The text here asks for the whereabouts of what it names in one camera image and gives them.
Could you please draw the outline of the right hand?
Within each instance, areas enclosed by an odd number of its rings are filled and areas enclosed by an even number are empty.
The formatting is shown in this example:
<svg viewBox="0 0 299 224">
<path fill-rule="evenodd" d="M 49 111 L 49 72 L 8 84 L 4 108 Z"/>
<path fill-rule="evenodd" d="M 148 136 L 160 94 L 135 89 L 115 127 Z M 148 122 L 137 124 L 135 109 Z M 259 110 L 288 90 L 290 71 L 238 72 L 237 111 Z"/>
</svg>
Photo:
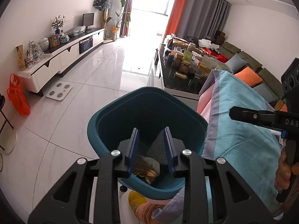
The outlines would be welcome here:
<svg viewBox="0 0 299 224">
<path fill-rule="evenodd" d="M 288 189 L 290 185 L 290 177 L 291 174 L 298 175 L 298 163 L 293 165 L 292 167 L 286 162 L 287 153 L 286 150 L 283 149 L 281 151 L 281 156 L 278 161 L 278 168 L 276 170 L 275 176 L 275 189 L 277 191 L 282 191 Z"/>
</svg>

